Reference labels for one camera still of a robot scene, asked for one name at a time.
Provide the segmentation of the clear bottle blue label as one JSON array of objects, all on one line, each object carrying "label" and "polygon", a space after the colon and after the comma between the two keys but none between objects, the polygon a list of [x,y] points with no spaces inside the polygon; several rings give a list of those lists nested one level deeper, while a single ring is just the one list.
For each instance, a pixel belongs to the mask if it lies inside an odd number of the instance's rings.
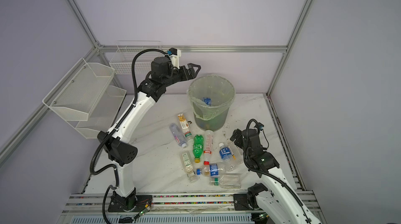
[{"label": "clear bottle blue label", "polygon": [[211,100],[211,98],[206,98],[206,97],[204,97],[203,98],[203,102],[207,105],[207,106],[211,106],[212,105],[212,100]]}]

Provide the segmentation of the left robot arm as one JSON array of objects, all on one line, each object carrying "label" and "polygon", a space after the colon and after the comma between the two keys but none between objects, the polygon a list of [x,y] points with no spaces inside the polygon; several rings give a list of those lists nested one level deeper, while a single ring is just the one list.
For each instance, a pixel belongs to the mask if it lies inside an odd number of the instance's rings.
[{"label": "left robot arm", "polygon": [[151,71],[141,84],[136,85],[134,99],[122,116],[106,132],[99,132],[100,145],[90,163],[90,173],[95,176],[112,169],[115,184],[109,185],[106,194],[111,195],[110,210],[133,211],[147,201],[138,200],[133,181],[133,160],[138,149],[129,144],[135,129],[151,107],[167,91],[167,87],[195,79],[201,66],[190,63],[176,67],[168,56],[157,57],[151,62]]}]

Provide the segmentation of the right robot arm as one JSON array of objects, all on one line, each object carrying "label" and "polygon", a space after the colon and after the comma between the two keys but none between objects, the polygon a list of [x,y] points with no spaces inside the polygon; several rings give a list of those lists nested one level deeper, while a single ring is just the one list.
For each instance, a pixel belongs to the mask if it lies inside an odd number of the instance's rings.
[{"label": "right robot arm", "polygon": [[234,130],[230,140],[243,151],[244,164],[260,181],[245,194],[235,194],[236,210],[259,210],[276,224],[320,224],[288,184],[275,157],[261,145],[260,131]]}]

